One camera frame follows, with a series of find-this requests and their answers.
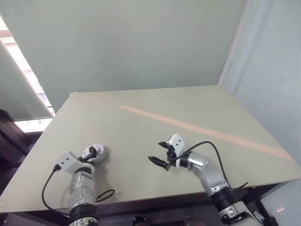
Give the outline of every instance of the table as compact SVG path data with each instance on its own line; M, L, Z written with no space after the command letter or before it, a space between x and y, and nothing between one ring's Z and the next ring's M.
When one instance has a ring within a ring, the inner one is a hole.
M80 155L92 143L103 144L109 158L95 169L98 193L113 188L104 203L123 203L204 192L186 169L168 172L147 156L165 159L157 143L178 133L188 148L212 141L230 185L270 185L300 178L300 167L239 102L221 86L72 93L32 148L2 196L1 212L45 210L42 187L60 155ZM211 146L203 153L218 165ZM67 208L71 176L60 171L45 198Z

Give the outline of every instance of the beige table surface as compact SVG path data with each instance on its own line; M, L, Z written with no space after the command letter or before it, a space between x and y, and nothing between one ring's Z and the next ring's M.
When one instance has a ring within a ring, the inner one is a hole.
M123 202L204 192L186 169L163 168L147 156L161 159L166 151L157 143L178 133L188 148L212 141L218 148L232 187L290 181L300 167L259 122L223 87L202 86L110 92L73 93L32 148L0 197L1 212L45 210L42 187L60 155L76 155L101 143L110 158L97 165L98 193L113 188L106 200ZM209 145L195 151L218 165ZM54 174L46 189L53 208L67 207L71 175Z

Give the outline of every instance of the tabletop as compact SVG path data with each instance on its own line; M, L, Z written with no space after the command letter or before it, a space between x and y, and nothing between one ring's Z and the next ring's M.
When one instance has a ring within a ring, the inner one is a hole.
M116 190L104 203L204 192L187 169L165 171L148 160L166 159L158 142L174 133L184 149L213 142L233 188L300 178L299 165L221 86L72 93L6 187L0 211L45 210L41 190L57 159L67 151L79 156L93 143L109 153L95 167L96 193ZM210 145L195 151L218 166ZM70 181L66 172L54 174L45 191L52 208L67 208Z

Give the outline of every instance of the black cable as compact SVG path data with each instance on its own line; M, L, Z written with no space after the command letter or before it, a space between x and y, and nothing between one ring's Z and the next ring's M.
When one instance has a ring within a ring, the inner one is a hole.
M169 161L176 161L176 160L182 158L186 153L190 152L192 149L196 148L197 146L203 145L203 144L211 144L212 147L215 149L218 161L220 162L220 166L221 166L221 169L222 169L222 174L223 174L225 180L227 181L228 185L230 186L230 184L228 182L228 179L226 177L226 173L224 171L224 167L222 166L222 160L221 160L220 154L218 153L218 150L217 150L216 146L212 142L210 142L210 141L200 142L200 143L192 146L191 148L188 148L185 152L183 152L182 154L180 154L178 157L176 157L176 158L167 158L167 160L169 160Z
M55 210L55 209L51 208L50 206L47 205L47 203L46 203L46 201L45 201L45 198L44 198L45 188L46 188L46 186L47 186L49 180L51 179L52 175L54 174L54 172L56 172L56 170L53 170L53 171L52 171L52 173L50 174L49 178L47 179L47 181L46 181L46 183L45 183L45 185L44 185L44 187L43 187L43 190L42 190L42 201L43 201L44 205L45 205L49 210L54 211L54 212L59 213L59 214L62 214L62 215L69 215L68 213L64 213L64 212L61 212L61 211L58 211L58 210Z
M104 194L107 194L108 192L111 192L111 194L109 194L108 196L102 198L102 199L99 199L100 197L102 197ZM115 190L114 189L109 189L107 191L105 191L104 193L100 194L97 198L96 198L96 202L101 202L103 200L106 200L108 198L110 198L112 195L115 194Z

